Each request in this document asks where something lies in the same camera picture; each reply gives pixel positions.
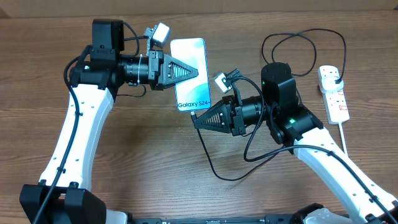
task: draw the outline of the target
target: power strip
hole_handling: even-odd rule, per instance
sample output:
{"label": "power strip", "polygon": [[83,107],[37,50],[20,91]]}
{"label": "power strip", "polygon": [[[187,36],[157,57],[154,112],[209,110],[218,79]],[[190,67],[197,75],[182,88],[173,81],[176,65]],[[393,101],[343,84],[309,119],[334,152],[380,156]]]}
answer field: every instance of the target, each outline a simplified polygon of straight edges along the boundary
{"label": "power strip", "polygon": [[[324,65],[318,69],[319,86],[322,91],[325,80],[336,80],[340,77],[338,69],[331,65]],[[347,102],[340,85],[328,87],[328,91],[322,91],[323,103],[325,104],[326,116],[329,124],[338,124],[341,134],[341,142],[344,152],[347,154],[342,123],[349,120]]]}

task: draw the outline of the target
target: wooden table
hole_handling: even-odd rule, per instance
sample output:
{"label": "wooden table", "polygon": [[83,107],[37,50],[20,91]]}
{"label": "wooden table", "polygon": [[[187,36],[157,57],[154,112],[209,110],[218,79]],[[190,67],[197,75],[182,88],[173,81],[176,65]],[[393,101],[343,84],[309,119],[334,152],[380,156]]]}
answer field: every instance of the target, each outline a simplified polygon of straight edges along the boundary
{"label": "wooden table", "polygon": [[[119,16],[139,34],[164,22],[170,39],[202,37],[209,74],[240,69],[259,84],[265,65],[265,36],[319,27],[337,30],[347,41],[345,94],[351,119],[344,124],[350,158],[386,191],[398,196],[398,12],[295,12],[174,16]],[[62,128],[68,103],[65,65],[91,43],[94,17],[0,20],[0,223],[28,223],[19,205],[23,184],[37,183]],[[341,39],[327,32],[306,34],[316,44],[314,71],[297,78],[304,104],[340,143],[337,126],[327,123],[317,68],[341,69]],[[281,37],[266,44],[266,55]],[[135,51],[133,42],[126,46]],[[295,73],[308,70],[312,46],[303,39],[275,53]],[[256,95],[239,83],[243,97]],[[139,94],[123,86],[120,93]],[[213,104],[222,92],[211,82]],[[215,169],[238,177],[254,167],[243,160],[247,138],[203,131]],[[262,127],[250,157],[277,148]],[[114,210],[135,217],[254,217],[292,213],[313,202],[344,209],[319,177],[295,156],[283,153],[238,182],[217,179],[209,167],[188,113],[177,112],[174,89],[149,91],[143,98],[119,97],[99,140],[92,192]]]}

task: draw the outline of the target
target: smartphone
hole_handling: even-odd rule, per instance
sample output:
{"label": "smartphone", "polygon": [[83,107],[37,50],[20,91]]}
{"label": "smartphone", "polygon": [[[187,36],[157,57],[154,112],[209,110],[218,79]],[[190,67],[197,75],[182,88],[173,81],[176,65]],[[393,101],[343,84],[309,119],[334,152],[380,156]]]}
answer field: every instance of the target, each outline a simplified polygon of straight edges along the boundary
{"label": "smartphone", "polygon": [[199,75],[175,85],[175,99],[180,112],[207,110],[211,107],[205,40],[177,39],[170,43],[173,58],[198,69]]}

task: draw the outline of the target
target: light blue smartphone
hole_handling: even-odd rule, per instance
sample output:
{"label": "light blue smartphone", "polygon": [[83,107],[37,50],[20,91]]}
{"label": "light blue smartphone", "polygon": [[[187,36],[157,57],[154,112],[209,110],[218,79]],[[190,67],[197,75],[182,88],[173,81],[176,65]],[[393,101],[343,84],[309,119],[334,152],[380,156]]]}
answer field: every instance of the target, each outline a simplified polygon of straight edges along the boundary
{"label": "light blue smartphone", "polygon": [[207,110],[211,107],[206,47],[202,38],[177,39],[170,43],[173,58],[198,69],[199,75],[175,85],[180,112]]}

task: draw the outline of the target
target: robotic arm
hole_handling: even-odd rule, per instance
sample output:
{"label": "robotic arm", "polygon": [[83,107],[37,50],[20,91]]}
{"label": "robotic arm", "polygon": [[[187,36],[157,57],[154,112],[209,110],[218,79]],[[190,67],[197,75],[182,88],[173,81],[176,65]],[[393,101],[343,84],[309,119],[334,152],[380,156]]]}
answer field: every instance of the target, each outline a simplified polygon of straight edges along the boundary
{"label": "robotic arm", "polygon": [[199,118],[193,114],[195,128],[237,136],[245,134],[247,126],[266,120],[275,142],[285,148],[248,159],[246,147],[244,159],[253,162],[289,150],[319,175],[349,215],[346,218],[312,206],[304,214],[294,215],[291,223],[394,223],[389,215],[398,217],[397,199],[369,179],[341,151],[322,122],[298,104],[295,80],[287,64],[270,63],[262,69],[260,96],[242,100],[234,84],[238,77],[243,77],[239,70],[216,76],[221,90],[226,93],[233,89],[234,95],[223,97]]}
{"label": "robotic arm", "polygon": [[[132,222],[131,214],[107,210],[104,202],[90,192],[98,140],[118,89],[128,83],[130,86],[149,84],[153,90],[163,90],[196,77],[198,70],[163,54],[162,50],[152,49],[153,46],[162,48],[170,34],[170,29],[162,23],[153,29],[147,28],[144,33],[149,47],[146,57],[121,54],[125,41],[123,25],[131,28],[120,20],[95,19],[93,45],[87,46],[75,59],[77,63],[70,71],[69,83],[78,105],[70,93],[67,116],[54,154],[40,176],[39,184],[25,184],[20,194],[20,203],[31,223]],[[90,61],[84,61],[88,55]],[[79,106],[79,115],[76,114],[76,106]],[[76,116],[79,118],[73,144],[66,152]],[[61,169],[64,155],[67,157]],[[55,184],[57,173],[59,179]]]}

